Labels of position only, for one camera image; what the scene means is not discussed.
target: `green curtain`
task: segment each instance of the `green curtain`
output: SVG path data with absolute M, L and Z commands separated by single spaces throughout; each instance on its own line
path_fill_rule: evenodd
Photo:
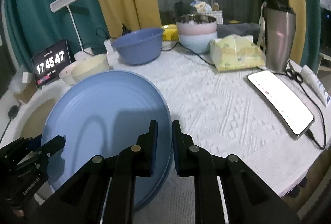
M 18 63 L 32 69 L 31 57 L 53 43 L 66 38 L 71 52 L 80 50 L 79 41 L 67 8 L 50 10 L 55 0 L 4 0 L 10 41 Z M 106 53 L 99 29 L 107 31 L 98 0 L 78 0 L 70 5 L 84 47 L 94 54 Z
M 306 36 L 300 65 L 315 70 L 321 38 L 320 0 L 306 0 Z

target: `white tablecloth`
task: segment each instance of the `white tablecloth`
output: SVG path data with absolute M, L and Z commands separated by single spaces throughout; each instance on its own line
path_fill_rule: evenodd
M 127 66 L 117 60 L 114 69 L 136 72 L 149 79 L 164 96 L 172 120 L 183 133 L 211 154 L 238 155 L 278 195 L 283 196 L 306 175 L 321 151 L 305 135 L 294 141 L 279 119 L 249 86 L 246 76 L 257 69 L 217 73 L 183 49 L 162 52 L 143 66 Z M 323 144 L 321 117 L 299 85 L 281 76 L 315 115 L 311 130 Z M 331 106 L 326 109 L 304 85 L 326 119 L 327 145 L 331 136 Z M 153 201 L 137 212 L 135 223 L 194 223 L 194 180 L 179 178 L 174 165 Z

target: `white basket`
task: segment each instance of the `white basket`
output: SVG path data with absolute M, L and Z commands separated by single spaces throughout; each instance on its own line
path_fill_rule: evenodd
M 205 14 L 207 16 L 212 16 L 214 18 L 216 18 L 216 23 L 219 25 L 223 25 L 223 11 L 219 10 L 219 11 L 210 11 L 210 12 L 201 12 L 199 14 Z

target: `purple-blue plastic basin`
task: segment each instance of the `purple-blue plastic basin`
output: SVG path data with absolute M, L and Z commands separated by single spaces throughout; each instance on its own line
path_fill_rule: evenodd
M 117 38 L 112 42 L 112 47 L 126 63 L 145 64 L 160 55 L 163 31 L 161 28 L 136 30 Z

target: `brown box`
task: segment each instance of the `brown box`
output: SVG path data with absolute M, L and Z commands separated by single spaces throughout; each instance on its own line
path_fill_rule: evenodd
M 37 87 L 36 87 L 36 82 L 34 79 L 30 82 L 29 85 L 23 90 L 21 93 L 14 94 L 15 99 L 19 102 L 21 100 L 25 104 L 29 102 L 29 100 L 32 98 L 34 93 L 36 93 Z

